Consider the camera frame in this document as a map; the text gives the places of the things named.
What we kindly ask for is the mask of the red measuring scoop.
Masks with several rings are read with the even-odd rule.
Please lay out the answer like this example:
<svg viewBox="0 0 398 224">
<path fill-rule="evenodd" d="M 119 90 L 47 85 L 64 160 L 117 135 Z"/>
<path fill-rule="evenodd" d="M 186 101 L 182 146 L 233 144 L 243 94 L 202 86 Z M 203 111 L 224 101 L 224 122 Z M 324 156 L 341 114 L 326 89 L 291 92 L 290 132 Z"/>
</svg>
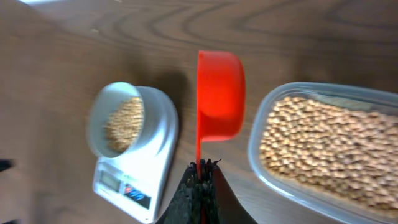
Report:
<svg viewBox="0 0 398 224">
<path fill-rule="evenodd" d="M 231 52 L 201 50 L 197 66 L 196 162 L 201 178 L 203 142 L 229 141 L 243 126 L 246 81 L 243 66 Z"/>
</svg>

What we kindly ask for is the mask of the soybeans in container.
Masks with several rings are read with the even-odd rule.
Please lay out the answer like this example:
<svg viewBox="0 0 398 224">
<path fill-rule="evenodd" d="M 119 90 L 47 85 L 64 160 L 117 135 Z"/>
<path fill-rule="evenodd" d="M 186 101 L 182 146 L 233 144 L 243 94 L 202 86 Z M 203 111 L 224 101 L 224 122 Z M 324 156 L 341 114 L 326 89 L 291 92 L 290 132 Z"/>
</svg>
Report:
<svg viewBox="0 0 398 224">
<path fill-rule="evenodd" d="M 288 96 L 267 115 L 259 160 L 277 177 L 375 211 L 397 211 L 396 116 Z"/>
</svg>

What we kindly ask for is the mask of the white digital kitchen scale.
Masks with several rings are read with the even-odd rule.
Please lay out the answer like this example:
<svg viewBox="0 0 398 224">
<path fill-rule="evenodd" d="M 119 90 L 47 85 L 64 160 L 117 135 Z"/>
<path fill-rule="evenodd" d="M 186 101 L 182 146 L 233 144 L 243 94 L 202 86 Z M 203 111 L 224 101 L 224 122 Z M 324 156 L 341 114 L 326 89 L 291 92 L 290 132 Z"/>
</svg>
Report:
<svg viewBox="0 0 398 224">
<path fill-rule="evenodd" d="M 93 191 L 141 223 L 153 223 L 178 139 L 178 114 L 164 92 L 136 88 L 145 111 L 142 134 L 120 156 L 98 157 Z"/>
</svg>

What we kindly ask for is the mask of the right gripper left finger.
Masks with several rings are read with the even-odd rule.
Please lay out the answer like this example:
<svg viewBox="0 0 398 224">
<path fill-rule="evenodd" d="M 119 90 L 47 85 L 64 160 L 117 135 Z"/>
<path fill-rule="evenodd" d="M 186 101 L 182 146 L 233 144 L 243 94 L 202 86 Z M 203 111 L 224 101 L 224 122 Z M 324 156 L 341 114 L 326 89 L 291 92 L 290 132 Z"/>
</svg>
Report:
<svg viewBox="0 0 398 224">
<path fill-rule="evenodd" d="M 201 223 L 201 180 L 197 165 L 191 162 L 169 206 L 155 224 L 200 224 Z"/>
</svg>

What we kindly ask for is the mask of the light grey bowl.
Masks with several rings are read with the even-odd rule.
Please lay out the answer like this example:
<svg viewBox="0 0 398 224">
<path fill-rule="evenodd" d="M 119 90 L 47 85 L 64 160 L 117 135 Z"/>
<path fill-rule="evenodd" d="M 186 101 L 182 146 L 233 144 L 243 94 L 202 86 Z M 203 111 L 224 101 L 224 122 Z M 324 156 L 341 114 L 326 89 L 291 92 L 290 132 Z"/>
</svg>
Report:
<svg viewBox="0 0 398 224">
<path fill-rule="evenodd" d="M 111 114 L 125 101 L 135 96 L 142 97 L 134 85 L 126 82 L 114 82 L 106 85 L 97 94 L 86 126 L 86 140 L 96 157 L 114 159 L 123 154 L 109 147 L 104 127 Z"/>
</svg>

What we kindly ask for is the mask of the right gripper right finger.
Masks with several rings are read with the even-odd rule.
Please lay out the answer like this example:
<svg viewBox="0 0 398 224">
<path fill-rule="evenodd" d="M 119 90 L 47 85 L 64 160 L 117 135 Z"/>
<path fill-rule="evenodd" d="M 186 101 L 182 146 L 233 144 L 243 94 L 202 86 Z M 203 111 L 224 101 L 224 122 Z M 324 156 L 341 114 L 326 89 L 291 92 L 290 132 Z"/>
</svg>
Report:
<svg viewBox="0 0 398 224">
<path fill-rule="evenodd" d="M 218 161 L 201 160 L 201 177 L 205 188 L 203 219 L 205 223 L 256 224 L 235 196 Z"/>
</svg>

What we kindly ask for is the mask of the soybeans in bowl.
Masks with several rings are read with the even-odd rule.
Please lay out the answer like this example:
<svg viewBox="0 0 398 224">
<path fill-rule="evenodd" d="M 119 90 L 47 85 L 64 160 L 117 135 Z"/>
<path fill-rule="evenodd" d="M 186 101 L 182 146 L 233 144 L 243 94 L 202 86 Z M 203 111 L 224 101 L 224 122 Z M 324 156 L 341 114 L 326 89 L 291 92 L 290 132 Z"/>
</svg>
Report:
<svg viewBox="0 0 398 224">
<path fill-rule="evenodd" d="M 144 104 L 139 96 L 122 102 L 110 114 L 104 130 L 109 147 L 122 153 L 136 142 L 144 124 Z"/>
</svg>

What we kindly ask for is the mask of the clear plastic container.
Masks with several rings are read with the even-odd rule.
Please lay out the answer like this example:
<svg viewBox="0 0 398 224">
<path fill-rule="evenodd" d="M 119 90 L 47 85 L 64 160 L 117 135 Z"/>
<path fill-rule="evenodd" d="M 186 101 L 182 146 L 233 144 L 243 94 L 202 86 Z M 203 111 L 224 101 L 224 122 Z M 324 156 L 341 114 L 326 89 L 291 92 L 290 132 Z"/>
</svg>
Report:
<svg viewBox="0 0 398 224">
<path fill-rule="evenodd" d="M 299 96 L 351 110 L 377 111 L 396 116 L 397 94 L 333 83 L 287 83 L 273 89 L 261 101 L 248 142 L 248 159 L 254 173 L 265 186 L 283 197 L 343 223 L 397 223 L 397 212 L 373 212 L 332 194 L 302 187 L 292 180 L 276 177 L 264 169 L 259 158 L 259 147 L 262 134 L 267 127 L 267 115 L 272 111 L 275 102 L 286 96 Z"/>
</svg>

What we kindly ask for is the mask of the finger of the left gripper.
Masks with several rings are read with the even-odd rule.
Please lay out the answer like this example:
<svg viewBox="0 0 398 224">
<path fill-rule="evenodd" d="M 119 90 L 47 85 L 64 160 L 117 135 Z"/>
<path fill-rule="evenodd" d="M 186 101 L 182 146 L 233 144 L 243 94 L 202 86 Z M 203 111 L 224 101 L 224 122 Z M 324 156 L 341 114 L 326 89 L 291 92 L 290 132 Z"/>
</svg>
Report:
<svg viewBox="0 0 398 224">
<path fill-rule="evenodd" d="M 4 172 L 5 170 L 10 169 L 13 167 L 14 163 L 13 160 L 10 159 L 1 159 L 0 160 L 0 172 Z"/>
</svg>

